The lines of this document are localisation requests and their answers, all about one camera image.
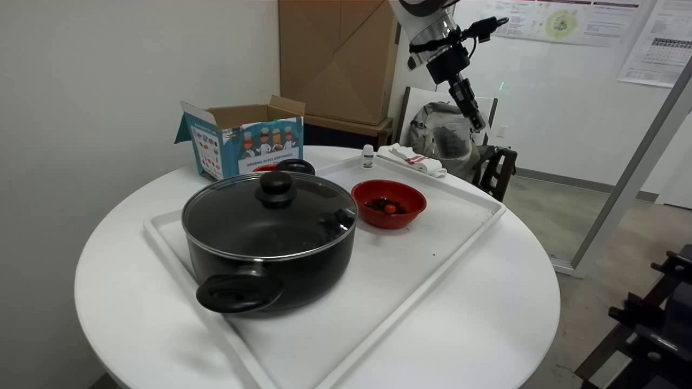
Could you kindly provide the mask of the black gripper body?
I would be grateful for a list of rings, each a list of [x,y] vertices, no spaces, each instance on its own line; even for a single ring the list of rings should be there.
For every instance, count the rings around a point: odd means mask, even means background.
[[[409,67],[423,65],[436,85],[457,79],[474,57],[474,50],[468,50],[465,40],[474,45],[487,43],[503,23],[505,17],[485,17],[460,29],[455,19],[441,17],[409,43]]]

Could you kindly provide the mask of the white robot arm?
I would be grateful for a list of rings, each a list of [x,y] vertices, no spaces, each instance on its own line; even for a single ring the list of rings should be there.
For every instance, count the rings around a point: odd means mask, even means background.
[[[462,71],[469,67],[474,45],[487,43],[491,35],[505,23],[505,17],[475,19],[468,29],[458,26],[449,8],[458,0],[388,0],[397,23],[409,35],[406,67],[423,67],[434,85],[448,85],[448,93],[460,114],[475,132],[487,127],[481,114],[474,88]]]

